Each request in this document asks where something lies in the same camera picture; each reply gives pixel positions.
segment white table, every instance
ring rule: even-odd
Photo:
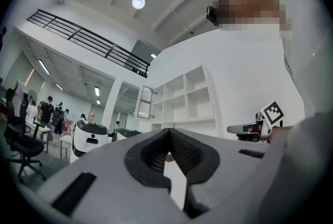
[[[32,129],[36,129],[36,124],[33,123],[33,119],[30,118],[28,120],[25,121],[25,124],[30,128],[30,130]],[[38,131],[41,132],[41,135],[44,137],[44,134],[47,135],[47,139],[46,139],[46,153],[48,153],[48,132],[50,131],[51,129],[48,128],[47,126],[45,126],[44,128],[42,127],[39,127],[38,128]]]

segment shelving unit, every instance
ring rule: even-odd
[[[154,89],[150,117],[142,121],[151,122],[151,130],[177,127],[218,136],[206,70],[199,66]]]
[[[187,118],[185,95],[177,96],[164,101],[163,120],[185,120]]]
[[[192,92],[203,87],[207,87],[202,66],[185,74],[186,90]]]
[[[156,88],[155,93],[157,93],[157,94],[154,94],[152,96],[152,103],[156,104],[156,103],[162,102],[163,101],[163,94],[164,94],[164,85]]]
[[[214,116],[213,104],[207,87],[187,93],[188,118]]]
[[[174,98],[185,93],[184,76],[180,75],[164,85],[164,100]]]
[[[153,105],[150,111],[150,115],[155,116],[153,119],[154,122],[160,122],[162,120],[162,111],[163,111],[163,101]]]

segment black railing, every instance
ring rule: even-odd
[[[86,28],[40,9],[27,20],[147,78],[148,62]]]

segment wall cabinet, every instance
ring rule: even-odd
[[[207,123],[201,126],[210,125],[216,130],[214,109],[219,105],[211,95],[214,85],[209,74],[201,65],[157,88],[143,86],[135,109],[136,118],[152,122],[152,130],[171,128],[174,124],[190,127],[191,123],[202,122]]]

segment black chair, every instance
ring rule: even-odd
[[[43,166],[42,162],[39,160],[32,160],[31,158],[39,155],[44,150],[44,145],[36,141],[36,135],[38,132],[38,128],[44,128],[45,125],[37,122],[34,118],[34,124],[36,125],[35,132],[33,134],[33,138],[31,134],[25,133],[25,116],[28,107],[28,94],[23,94],[23,102],[20,108],[20,117],[15,117],[14,114],[14,106],[12,103],[12,98],[14,96],[14,91],[9,89],[6,94],[7,99],[7,129],[5,131],[5,137],[7,142],[10,143],[10,149],[12,151],[18,151],[21,154],[20,159],[6,159],[7,164],[10,165],[10,162],[20,163],[21,167],[19,170],[19,181],[23,183],[21,179],[21,175],[24,167],[29,167],[33,171],[40,174],[43,180],[46,180],[46,177],[35,167],[33,167],[32,163],[39,163],[40,166]]]

